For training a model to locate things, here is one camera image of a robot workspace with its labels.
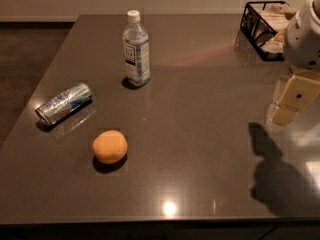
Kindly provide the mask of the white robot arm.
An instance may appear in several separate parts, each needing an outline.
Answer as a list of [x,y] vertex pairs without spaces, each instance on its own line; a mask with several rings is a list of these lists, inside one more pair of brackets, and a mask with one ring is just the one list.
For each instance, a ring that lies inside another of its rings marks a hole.
[[267,120],[290,124],[320,93],[320,0],[306,0],[284,34],[289,76],[276,84]]

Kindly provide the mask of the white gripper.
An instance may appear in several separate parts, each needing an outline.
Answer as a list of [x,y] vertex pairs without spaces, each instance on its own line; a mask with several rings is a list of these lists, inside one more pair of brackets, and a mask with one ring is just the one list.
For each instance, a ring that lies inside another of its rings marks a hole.
[[266,118],[278,126],[289,125],[320,94],[320,19],[314,12],[298,11],[289,22],[284,58],[304,69],[277,81]]

